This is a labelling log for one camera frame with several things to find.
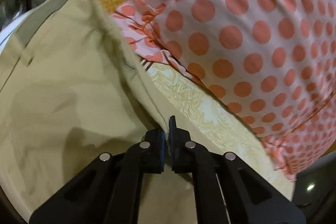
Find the khaki pants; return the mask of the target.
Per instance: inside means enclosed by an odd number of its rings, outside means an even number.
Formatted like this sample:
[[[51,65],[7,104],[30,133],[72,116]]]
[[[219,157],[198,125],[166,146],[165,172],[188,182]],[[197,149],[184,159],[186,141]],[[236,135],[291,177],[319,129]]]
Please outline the khaki pants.
[[[206,143],[98,0],[47,0],[1,45],[1,196],[28,220],[98,155],[167,130],[172,115]]]

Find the yellow patterned bedsheet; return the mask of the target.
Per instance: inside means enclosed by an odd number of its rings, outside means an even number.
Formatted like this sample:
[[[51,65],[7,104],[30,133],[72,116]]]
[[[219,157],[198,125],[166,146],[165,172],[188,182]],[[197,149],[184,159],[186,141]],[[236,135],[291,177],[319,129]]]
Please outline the yellow patterned bedsheet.
[[[94,112],[102,114],[95,132],[84,131],[82,144],[93,152],[122,152],[138,141],[145,129],[168,127],[176,115],[180,126],[212,152],[236,152],[286,198],[295,188],[280,170],[274,170],[261,143],[218,101],[197,87],[186,73],[154,42],[151,28],[123,35],[100,0],[77,0],[92,24],[88,44],[94,50],[90,71],[98,84]]]

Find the left polka dot pillow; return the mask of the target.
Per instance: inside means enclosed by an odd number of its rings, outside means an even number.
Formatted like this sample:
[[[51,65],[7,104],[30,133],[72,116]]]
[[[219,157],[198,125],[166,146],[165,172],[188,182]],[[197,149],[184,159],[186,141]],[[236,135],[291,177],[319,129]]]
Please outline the left polka dot pillow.
[[[335,0],[126,0],[136,54],[209,90],[289,179],[335,142]]]

